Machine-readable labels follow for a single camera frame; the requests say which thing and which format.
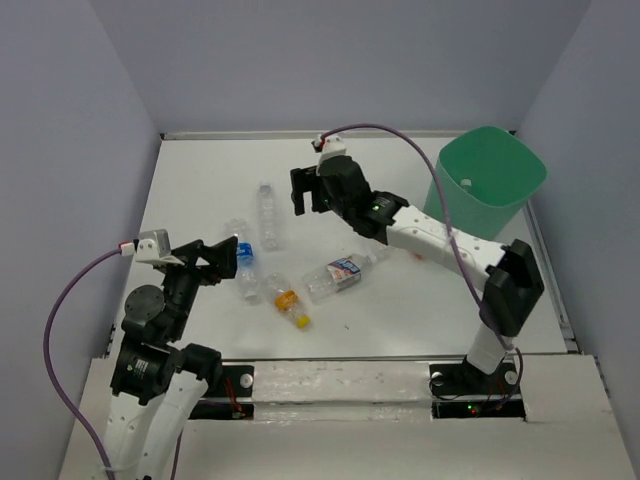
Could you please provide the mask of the clear ribbed bottle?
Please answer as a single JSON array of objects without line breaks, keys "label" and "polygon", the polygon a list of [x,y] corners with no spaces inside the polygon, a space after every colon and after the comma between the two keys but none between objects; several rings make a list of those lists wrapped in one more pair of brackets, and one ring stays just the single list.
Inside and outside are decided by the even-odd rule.
[{"label": "clear ribbed bottle", "polygon": [[280,251],[284,246],[279,195],[269,182],[261,182],[257,189],[258,233],[266,251]]}]

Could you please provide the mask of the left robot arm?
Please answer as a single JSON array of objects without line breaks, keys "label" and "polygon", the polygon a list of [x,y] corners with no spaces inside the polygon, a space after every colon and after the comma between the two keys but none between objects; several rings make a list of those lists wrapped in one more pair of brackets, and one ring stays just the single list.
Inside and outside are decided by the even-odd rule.
[{"label": "left robot arm", "polygon": [[208,246],[194,240],[173,248],[164,229],[143,232],[119,252],[163,275],[124,302],[123,337],[111,379],[111,402],[103,446],[111,479],[157,479],[198,401],[221,383],[219,351],[182,338],[198,290],[232,279],[238,239]]}]

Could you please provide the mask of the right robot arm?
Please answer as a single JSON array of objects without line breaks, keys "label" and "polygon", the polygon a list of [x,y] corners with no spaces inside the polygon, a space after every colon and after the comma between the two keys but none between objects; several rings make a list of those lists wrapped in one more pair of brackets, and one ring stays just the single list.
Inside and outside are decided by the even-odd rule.
[{"label": "right robot arm", "polygon": [[482,392],[544,292],[531,246],[483,240],[428,216],[406,199],[374,190],[351,157],[338,155],[290,172],[294,212],[311,195],[316,213],[334,212],[360,236],[419,254],[460,275],[478,306],[482,325],[460,368],[462,384]]}]

